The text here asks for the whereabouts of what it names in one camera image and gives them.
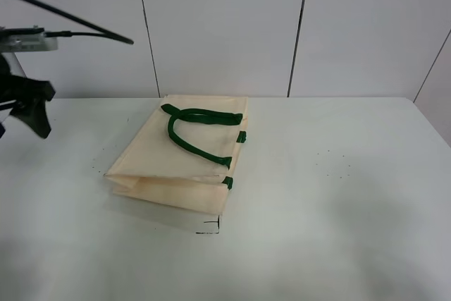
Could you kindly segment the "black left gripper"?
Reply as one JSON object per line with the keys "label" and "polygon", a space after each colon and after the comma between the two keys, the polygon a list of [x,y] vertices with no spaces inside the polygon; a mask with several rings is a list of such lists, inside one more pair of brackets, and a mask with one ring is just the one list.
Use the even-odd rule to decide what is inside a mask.
{"label": "black left gripper", "polygon": [[10,115],[27,125],[40,138],[47,138],[51,126],[46,103],[56,91],[47,80],[13,75],[6,58],[1,55],[1,110],[11,107]]}

